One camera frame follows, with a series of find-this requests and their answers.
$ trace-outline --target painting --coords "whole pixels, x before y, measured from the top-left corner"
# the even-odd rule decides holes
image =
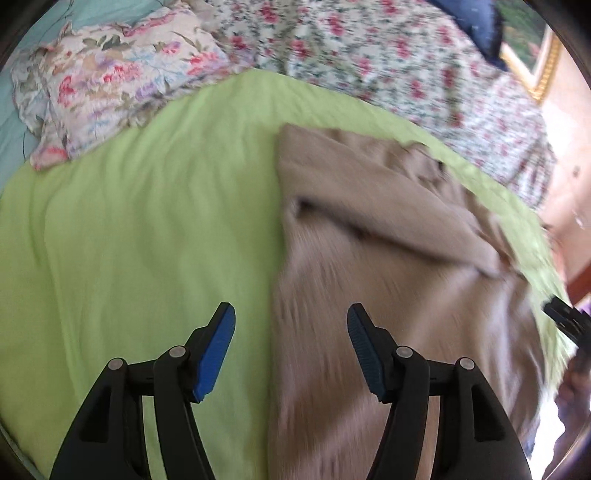
[[[558,63],[560,40],[523,0],[497,0],[496,4],[504,20],[501,56],[541,102]]]

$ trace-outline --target floral pillow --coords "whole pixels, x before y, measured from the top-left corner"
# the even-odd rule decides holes
[[[14,102],[40,138],[31,164],[79,157],[127,126],[145,125],[170,99],[248,66],[231,60],[203,23],[177,1],[133,27],[74,31],[68,23],[55,42],[20,55]]]

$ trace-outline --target silver screw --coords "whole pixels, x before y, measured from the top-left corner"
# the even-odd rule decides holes
[[[464,357],[460,360],[460,366],[466,370],[472,370],[476,365],[471,359]]]
[[[121,358],[114,358],[113,360],[109,361],[108,367],[109,370],[118,370],[123,366],[123,360]]]
[[[401,358],[411,358],[413,355],[413,350],[407,346],[399,346],[396,349],[396,355],[398,355]]]
[[[180,356],[183,356],[186,351],[187,351],[187,349],[185,347],[183,347],[182,345],[177,345],[177,346],[172,347],[168,351],[168,354],[173,358],[179,358]]]

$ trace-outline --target folded brown fabric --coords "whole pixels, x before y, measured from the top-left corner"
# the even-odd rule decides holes
[[[367,477],[389,406],[348,337],[355,302],[425,358],[474,359],[529,440],[544,358],[494,215],[419,144],[287,125],[278,171],[288,252],[274,298],[271,480]],[[432,401],[418,480],[436,438]]]

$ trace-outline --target gold picture frame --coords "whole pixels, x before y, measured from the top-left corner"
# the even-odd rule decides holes
[[[531,97],[541,103],[552,83],[562,43],[552,29],[546,26],[544,39],[533,70],[530,70],[505,42],[501,45],[501,58],[527,88]]]

